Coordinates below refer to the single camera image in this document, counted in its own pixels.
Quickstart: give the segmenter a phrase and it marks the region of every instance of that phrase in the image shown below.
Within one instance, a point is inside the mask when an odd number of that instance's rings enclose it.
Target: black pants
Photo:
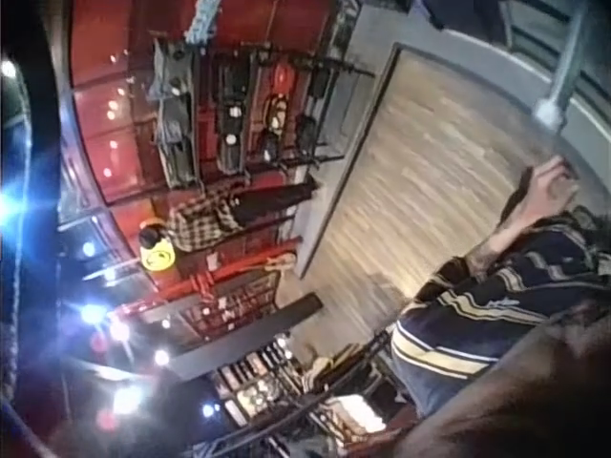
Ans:
[[[282,212],[312,198],[316,185],[313,182],[290,184],[274,188],[246,191],[237,197],[233,216],[241,226],[255,219]]]

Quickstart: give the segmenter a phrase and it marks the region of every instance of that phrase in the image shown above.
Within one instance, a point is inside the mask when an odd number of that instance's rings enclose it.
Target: hand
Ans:
[[[566,209],[578,190],[569,165],[554,156],[533,169],[526,196],[509,220],[526,229],[540,219],[554,217]]]

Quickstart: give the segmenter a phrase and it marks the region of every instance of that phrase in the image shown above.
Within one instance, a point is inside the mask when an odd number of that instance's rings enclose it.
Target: tattooed forearm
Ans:
[[[498,257],[516,241],[523,226],[514,219],[507,219],[484,241],[479,243],[466,256],[465,262],[471,275],[488,270]]]

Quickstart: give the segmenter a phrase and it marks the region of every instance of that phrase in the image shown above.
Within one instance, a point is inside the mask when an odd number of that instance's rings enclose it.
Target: plaid shirt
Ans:
[[[210,248],[243,228],[231,212],[232,192],[215,190],[170,209],[168,235],[181,251]]]

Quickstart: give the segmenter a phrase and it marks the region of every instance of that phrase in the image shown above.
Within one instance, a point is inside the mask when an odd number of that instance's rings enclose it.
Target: wooden floor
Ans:
[[[391,323],[432,270],[494,227],[526,164],[549,154],[530,120],[460,73],[401,52],[305,278],[325,309],[294,330],[321,354]]]

